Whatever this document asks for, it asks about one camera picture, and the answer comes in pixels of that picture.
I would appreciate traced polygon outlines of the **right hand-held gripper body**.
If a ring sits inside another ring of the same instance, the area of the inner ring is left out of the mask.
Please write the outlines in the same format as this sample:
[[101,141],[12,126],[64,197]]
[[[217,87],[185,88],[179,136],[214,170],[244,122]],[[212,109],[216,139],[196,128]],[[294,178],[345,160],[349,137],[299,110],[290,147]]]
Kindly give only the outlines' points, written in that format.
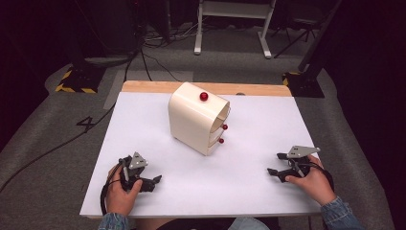
[[305,177],[308,175],[310,171],[310,160],[308,156],[320,150],[320,148],[293,146],[287,154],[287,162],[291,168],[291,174],[297,177]]

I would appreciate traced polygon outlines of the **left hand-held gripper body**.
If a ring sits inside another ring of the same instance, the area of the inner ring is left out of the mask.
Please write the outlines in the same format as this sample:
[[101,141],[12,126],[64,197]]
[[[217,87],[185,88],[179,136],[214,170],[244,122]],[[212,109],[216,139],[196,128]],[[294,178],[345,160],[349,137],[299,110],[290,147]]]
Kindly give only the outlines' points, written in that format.
[[123,167],[120,172],[120,181],[122,188],[126,192],[129,192],[137,181],[150,180],[141,177],[141,173],[147,166],[147,161],[138,152],[135,152],[132,156],[128,155],[120,159],[119,163]]

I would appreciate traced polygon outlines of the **person's lap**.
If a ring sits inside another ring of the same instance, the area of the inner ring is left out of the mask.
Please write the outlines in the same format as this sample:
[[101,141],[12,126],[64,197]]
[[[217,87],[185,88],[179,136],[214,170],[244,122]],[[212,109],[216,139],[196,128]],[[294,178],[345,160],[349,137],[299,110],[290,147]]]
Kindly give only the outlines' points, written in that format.
[[139,218],[131,230],[281,230],[277,218]]

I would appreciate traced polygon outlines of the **wooden table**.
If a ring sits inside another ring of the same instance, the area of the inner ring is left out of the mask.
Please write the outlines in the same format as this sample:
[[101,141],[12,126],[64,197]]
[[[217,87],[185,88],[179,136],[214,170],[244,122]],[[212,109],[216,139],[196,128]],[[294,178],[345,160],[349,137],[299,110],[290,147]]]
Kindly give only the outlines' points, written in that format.
[[[173,93],[181,85],[182,83],[179,81],[127,80],[123,84],[122,91],[144,93]],[[284,85],[219,82],[195,82],[194,85],[206,89],[217,95],[235,95],[238,92],[242,92],[246,96],[292,96],[289,88]]]

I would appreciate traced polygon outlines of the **white desk frame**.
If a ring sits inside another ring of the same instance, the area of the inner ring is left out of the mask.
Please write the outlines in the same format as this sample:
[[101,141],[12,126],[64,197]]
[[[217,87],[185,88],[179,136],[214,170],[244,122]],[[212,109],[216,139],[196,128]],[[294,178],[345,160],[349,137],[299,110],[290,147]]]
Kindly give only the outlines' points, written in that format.
[[198,56],[202,52],[203,17],[222,16],[249,19],[263,19],[262,30],[258,32],[259,43],[265,58],[271,58],[271,50],[266,41],[267,31],[273,16],[276,0],[266,4],[218,2],[213,0],[199,0],[197,10],[197,33],[193,52]]

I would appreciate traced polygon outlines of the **black stand hazard-striped base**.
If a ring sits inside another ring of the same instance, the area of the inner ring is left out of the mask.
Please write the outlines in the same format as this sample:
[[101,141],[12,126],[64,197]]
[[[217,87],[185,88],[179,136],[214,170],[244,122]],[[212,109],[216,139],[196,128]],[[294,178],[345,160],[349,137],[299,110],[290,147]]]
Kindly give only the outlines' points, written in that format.
[[283,83],[289,88],[293,97],[323,98],[324,93],[317,82],[317,77],[326,65],[330,55],[336,48],[338,38],[332,26],[334,15],[337,13],[342,0],[334,0],[334,5],[328,11],[322,12],[316,6],[301,4],[294,7],[295,23],[302,23],[305,32],[295,39],[298,41],[307,32],[319,29],[313,43],[298,66],[299,73],[284,73]]
[[65,52],[71,65],[62,76],[56,92],[97,93],[105,68],[86,61],[76,44],[68,46]]

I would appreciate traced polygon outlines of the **white table mat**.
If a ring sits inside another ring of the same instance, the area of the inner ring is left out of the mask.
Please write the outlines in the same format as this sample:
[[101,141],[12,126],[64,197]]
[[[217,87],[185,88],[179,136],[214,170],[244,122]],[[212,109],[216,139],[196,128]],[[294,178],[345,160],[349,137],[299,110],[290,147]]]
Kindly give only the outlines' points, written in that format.
[[134,218],[270,217],[317,214],[320,207],[299,188],[269,170],[282,171],[278,153],[312,146],[292,97],[231,96],[223,143],[205,156],[169,132],[169,95],[120,93],[81,214],[101,215],[100,194],[108,170],[139,152],[144,177],[159,176],[151,193],[138,195]]

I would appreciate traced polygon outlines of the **cream mini drawer cabinet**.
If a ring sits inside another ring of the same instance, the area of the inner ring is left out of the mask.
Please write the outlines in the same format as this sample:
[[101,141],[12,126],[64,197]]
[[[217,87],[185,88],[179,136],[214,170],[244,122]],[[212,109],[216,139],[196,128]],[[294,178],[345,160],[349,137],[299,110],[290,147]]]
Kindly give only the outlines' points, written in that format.
[[[199,99],[207,92],[206,102]],[[209,144],[220,135],[211,135],[212,127],[226,124],[231,107],[230,102],[200,88],[190,82],[184,82],[169,98],[169,127],[171,135],[192,149],[210,155]]]

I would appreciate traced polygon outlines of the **person's left hand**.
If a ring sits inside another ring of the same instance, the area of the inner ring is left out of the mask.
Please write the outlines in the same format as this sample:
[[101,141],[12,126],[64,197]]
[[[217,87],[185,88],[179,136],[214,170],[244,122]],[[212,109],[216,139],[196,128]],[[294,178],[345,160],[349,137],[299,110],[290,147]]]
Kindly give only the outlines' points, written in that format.
[[120,166],[116,171],[111,169],[109,172],[111,179],[109,180],[109,186],[105,199],[106,211],[108,213],[116,213],[127,217],[134,207],[136,197],[142,188],[143,181],[137,180],[133,184],[132,189],[127,192],[122,188],[120,182],[121,170],[122,166]]

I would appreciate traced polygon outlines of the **cream drawer with red knob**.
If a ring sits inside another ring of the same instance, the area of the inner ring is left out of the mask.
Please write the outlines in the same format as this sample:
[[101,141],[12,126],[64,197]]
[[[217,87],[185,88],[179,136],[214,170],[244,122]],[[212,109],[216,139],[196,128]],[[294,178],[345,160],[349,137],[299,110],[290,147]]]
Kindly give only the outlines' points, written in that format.
[[218,137],[209,144],[208,150],[212,151],[218,144],[223,144],[223,143],[224,143],[224,139],[222,137]]
[[228,129],[227,124],[221,124],[219,126],[214,126],[214,127],[211,128],[210,134],[211,135],[220,135],[221,133],[223,133],[227,129]]

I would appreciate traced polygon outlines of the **person's right hand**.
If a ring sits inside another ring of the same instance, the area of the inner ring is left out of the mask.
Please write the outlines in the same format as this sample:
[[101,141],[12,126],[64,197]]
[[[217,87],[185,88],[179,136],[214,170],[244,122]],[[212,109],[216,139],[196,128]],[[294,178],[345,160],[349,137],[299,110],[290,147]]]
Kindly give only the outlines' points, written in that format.
[[311,168],[306,177],[288,175],[285,180],[300,187],[321,206],[326,205],[333,201],[337,195],[333,192],[326,175],[323,173],[324,168],[321,161],[313,155],[308,155],[308,159],[317,167]]

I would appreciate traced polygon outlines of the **black tripod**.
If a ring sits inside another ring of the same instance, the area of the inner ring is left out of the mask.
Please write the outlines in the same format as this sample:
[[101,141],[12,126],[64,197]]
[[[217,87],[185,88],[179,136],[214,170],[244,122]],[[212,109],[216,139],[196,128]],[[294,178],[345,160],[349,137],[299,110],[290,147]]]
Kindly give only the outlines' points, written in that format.
[[[302,38],[304,41],[308,41],[310,36],[315,38],[315,32],[321,29],[321,25],[322,22],[315,19],[302,19],[294,17],[287,19],[286,22],[273,33],[273,35],[276,35],[280,30],[285,30],[288,40],[287,45],[278,51],[274,55],[274,58],[278,58]],[[296,31],[298,34],[292,38],[289,33],[290,31]]]

